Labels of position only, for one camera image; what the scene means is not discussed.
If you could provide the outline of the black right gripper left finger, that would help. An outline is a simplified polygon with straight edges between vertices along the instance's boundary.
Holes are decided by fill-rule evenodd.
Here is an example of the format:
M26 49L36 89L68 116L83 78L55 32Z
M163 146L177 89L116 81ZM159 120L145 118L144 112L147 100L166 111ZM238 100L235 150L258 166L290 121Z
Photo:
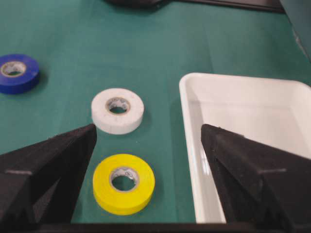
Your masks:
M97 141L94 124L0 156L0 231L70 223Z

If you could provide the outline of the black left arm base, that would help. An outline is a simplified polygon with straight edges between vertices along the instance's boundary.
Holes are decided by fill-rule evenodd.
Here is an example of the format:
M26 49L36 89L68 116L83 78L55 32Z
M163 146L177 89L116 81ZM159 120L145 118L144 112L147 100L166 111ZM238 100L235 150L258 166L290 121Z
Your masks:
M161 2L162 0L107 0L107 2L122 6L122 7L132 7L132 8L148 8L153 7Z

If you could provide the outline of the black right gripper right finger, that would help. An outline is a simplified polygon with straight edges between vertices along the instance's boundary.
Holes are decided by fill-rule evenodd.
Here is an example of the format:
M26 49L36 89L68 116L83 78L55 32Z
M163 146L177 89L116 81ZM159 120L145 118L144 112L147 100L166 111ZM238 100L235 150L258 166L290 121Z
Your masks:
M310 232L310 159L209 124L201 142L228 223Z

